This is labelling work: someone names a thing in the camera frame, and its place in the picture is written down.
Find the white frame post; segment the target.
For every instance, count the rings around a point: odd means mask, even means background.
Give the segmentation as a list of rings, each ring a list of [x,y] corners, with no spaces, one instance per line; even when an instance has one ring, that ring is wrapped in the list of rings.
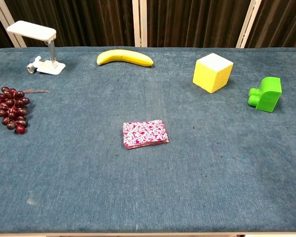
[[[245,17],[245,20],[242,25],[240,35],[238,37],[236,48],[244,48],[245,47],[261,2],[262,2],[262,0],[251,0],[250,1],[250,5],[248,7],[246,17]]]
[[[132,0],[135,47],[148,46],[147,0]]]
[[[9,33],[6,28],[15,23],[6,3],[5,0],[0,0],[0,22],[2,23],[7,35],[9,36],[11,42],[13,43],[14,47],[27,47],[24,39],[20,35],[15,35],[13,33]]]

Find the blue fabric table cloth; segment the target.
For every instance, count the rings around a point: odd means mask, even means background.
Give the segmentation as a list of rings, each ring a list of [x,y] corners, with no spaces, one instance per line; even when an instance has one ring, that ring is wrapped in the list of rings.
[[[296,232],[296,48],[141,48],[151,68],[98,66],[103,47],[0,49],[0,92],[30,99],[24,134],[0,118],[0,233]],[[233,62],[209,93],[196,61]],[[281,80],[273,112],[248,105]],[[161,119],[168,143],[127,149],[123,123]]]

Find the yellow banana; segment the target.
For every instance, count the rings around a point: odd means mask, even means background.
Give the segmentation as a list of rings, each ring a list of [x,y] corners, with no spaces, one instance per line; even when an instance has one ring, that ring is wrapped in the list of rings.
[[[125,49],[114,49],[102,52],[98,55],[96,60],[98,65],[115,61],[132,63],[144,67],[150,67],[153,65],[153,60],[150,57],[139,52]]]

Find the dark red grape bunch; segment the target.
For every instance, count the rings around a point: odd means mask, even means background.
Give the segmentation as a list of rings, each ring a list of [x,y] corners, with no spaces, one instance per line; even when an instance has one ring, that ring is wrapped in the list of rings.
[[[28,126],[26,115],[27,105],[30,99],[26,94],[49,93],[48,90],[16,90],[15,88],[2,87],[0,92],[0,118],[1,123],[8,130],[15,133],[24,134]]]

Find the yellow cube block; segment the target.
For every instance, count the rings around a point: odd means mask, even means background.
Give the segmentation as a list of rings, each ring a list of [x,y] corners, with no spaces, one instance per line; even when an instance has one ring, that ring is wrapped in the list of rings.
[[[192,82],[209,93],[224,87],[231,74],[233,62],[215,53],[196,61]]]

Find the green plastic building block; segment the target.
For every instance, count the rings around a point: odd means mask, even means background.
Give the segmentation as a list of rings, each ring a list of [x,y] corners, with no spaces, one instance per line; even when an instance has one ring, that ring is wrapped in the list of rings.
[[[278,77],[265,77],[258,88],[249,90],[248,105],[256,110],[273,112],[282,94],[281,80]]]

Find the pink sponge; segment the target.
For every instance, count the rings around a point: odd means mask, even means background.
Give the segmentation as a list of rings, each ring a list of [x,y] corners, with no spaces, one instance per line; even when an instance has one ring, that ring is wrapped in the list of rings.
[[[124,122],[122,130],[123,144],[127,149],[169,142],[165,124],[161,119]]]

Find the white folding phone stand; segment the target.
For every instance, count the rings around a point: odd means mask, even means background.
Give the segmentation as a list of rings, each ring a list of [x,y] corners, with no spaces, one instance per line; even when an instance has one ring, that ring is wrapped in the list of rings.
[[[41,57],[37,56],[34,62],[27,65],[29,73],[35,71],[50,75],[58,75],[65,68],[64,63],[56,60],[56,49],[54,40],[56,39],[56,30],[42,25],[33,24],[26,21],[17,21],[8,26],[7,31],[23,37],[28,37],[43,41],[49,48],[49,60],[41,61]]]

